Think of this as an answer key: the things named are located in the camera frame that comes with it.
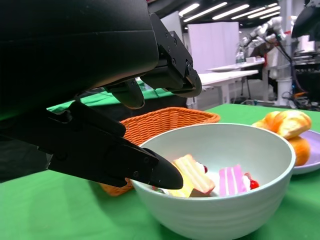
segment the orange basket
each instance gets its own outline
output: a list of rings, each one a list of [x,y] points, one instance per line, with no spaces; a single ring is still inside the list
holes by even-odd
[[[145,141],[164,132],[196,124],[217,123],[220,116],[215,113],[203,112],[182,107],[168,107],[152,111],[140,116],[130,117],[121,123],[126,127],[124,138],[140,145]],[[129,179],[123,187],[115,187],[100,183],[103,190],[111,196],[119,196],[133,188]]]

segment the white bowl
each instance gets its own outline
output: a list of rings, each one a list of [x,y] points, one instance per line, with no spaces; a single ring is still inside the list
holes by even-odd
[[[241,124],[183,127],[141,146],[169,161],[192,154],[209,171],[240,164],[260,183],[259,188],[231,197],[181,198],[133,181],[140,199],[161,224],[193,240],[233,240],[264,225],[286,193],[296,158],[284,138]]]

